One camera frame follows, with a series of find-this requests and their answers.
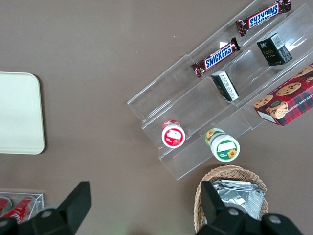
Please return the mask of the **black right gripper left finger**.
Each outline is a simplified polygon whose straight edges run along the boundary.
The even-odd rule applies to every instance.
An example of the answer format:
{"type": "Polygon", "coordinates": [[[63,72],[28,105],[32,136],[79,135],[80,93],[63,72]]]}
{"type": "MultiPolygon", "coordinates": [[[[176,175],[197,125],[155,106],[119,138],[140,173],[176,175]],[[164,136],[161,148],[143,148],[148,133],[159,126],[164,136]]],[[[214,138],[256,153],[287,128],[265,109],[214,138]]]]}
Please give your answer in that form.
{"type": "Polygon", "coordinates": [[[74,235],[91,209],[90,182],[80,182],[56,209],[32,219],[35,235],[74,235]]]}

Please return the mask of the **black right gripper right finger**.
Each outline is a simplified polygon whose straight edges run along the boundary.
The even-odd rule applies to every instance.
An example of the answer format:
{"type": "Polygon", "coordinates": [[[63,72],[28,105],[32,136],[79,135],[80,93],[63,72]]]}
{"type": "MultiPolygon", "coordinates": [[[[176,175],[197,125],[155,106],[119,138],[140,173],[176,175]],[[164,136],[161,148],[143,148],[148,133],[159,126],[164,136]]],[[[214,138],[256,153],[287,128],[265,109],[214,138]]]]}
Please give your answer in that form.
{"type": "Polygon", "coordinates": [[[201,204],[207,223],[198,235],[258,235],[259,221],[242,210],[226,207],[210,181],[201,183],[201,204]]]}

